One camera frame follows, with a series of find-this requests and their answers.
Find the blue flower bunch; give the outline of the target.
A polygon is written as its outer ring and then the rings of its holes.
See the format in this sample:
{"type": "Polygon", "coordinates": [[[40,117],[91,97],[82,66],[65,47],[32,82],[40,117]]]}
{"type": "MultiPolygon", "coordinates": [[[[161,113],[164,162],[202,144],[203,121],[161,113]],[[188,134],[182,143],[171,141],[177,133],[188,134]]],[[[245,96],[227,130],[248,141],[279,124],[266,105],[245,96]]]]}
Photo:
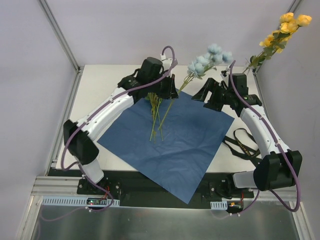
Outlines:
{"type": "MultiPolygon", "coordinates": [[[[221,64],[229,64],[232,62],[232,60],[233,56],[231,52],[223,51],[222,48],[215,43],[209,45],[205,54],[197,56],[187,66],[187,75],[183,79],[182,85],[177,90],[178,96],[180,95],[182,90],[194,79],[201,80],[209,70],[216,70],[217,66],[221,64]]],[[[161,118],[161,127],[176,99],[170,99],[169,107],[167,108],[164,117],[161,118]]]]}

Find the blue wrapping paper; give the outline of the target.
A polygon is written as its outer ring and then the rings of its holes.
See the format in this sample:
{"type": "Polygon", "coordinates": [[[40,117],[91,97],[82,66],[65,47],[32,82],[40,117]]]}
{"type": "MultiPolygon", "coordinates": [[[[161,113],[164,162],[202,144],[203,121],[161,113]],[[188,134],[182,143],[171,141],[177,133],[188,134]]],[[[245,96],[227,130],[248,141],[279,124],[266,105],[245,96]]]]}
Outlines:
{"type": "Polygon", "coordinates": [[[159,113],[165,121],[154,140],[151,130],[159,124],[153,123],[150,104],[142,99],[126,109],[98,143],[189,203],[234,118],[205,108],[185,92],[174,102],[163,101],[159,113]]]}

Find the black ribbon gold lettering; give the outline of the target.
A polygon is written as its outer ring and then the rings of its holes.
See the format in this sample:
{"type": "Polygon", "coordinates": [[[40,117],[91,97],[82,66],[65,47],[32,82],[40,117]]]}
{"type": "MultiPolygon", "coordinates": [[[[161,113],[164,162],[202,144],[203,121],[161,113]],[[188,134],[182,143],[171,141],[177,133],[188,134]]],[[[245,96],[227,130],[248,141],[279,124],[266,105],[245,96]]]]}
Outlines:
{"type": "Polygon", "coordinates": [[[237,128],[236,130],[233,131],[234,138],[225,136],[224,139],[222,140],[222,143],[229,148],[233,156],[236,156],[245,161],[250,161],[255,167],[257,167],[262,161],[262,159],[259,158],[259,155],[261,154],[261,152],[259,149],[253,149],[243,144],[236,135],[236,132],[239,130],[244,131],[246,135],[256,144],[254,137],[245,128],[237,128]],[[232,148],[230,144],[238,146],[242,152],[238,152],[237,150],[232,148]]]}

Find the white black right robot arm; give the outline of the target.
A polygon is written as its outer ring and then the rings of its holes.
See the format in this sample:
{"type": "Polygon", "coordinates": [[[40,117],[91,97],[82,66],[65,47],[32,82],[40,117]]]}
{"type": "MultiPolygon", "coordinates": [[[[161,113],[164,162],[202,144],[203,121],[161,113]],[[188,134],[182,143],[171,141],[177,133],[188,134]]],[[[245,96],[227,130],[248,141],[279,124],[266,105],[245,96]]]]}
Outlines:
{"type": "Polygon", "coordinates": [[[231,175],[232,181],[225,184],[226,194],[234,198],[242,193],[243,188],[273,192],[295,186],[297,198],[300,199],[298,175],[302,164],[301,153],[291,150],[276,133],[259,97],[249,94],[246,74],[223,71],[222,76],[227,81],[208,78],[192,99],[204,102],[207,94],[211,94],[204,103],[205,108],[220,112],[223,106],[230,106],[251,132],[261,155],[261,162],[253,171],[231,175]]]}

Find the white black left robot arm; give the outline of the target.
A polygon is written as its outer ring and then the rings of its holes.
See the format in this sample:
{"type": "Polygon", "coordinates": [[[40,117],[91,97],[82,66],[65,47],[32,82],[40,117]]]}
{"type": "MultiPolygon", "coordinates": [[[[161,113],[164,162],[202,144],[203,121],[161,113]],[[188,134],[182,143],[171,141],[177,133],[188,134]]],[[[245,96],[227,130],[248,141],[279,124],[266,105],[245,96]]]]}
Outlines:
{"type": "Polygon", "coordinates": [[[83,174],[90,179],[88,188],[99,195],[105,191],[104,173],[98,162],[99,149],[95,144],[98,135],[123,111],[155,93],[164,99],[176,97],[175,77],[171,73],[178,64],[164,55],[160,59],[147,57],[140,68],[125,76],[111,95],[97,108],[77,121],[68,119],[63,124],[63,154],[69,152],[80,165],[83,174]]]}

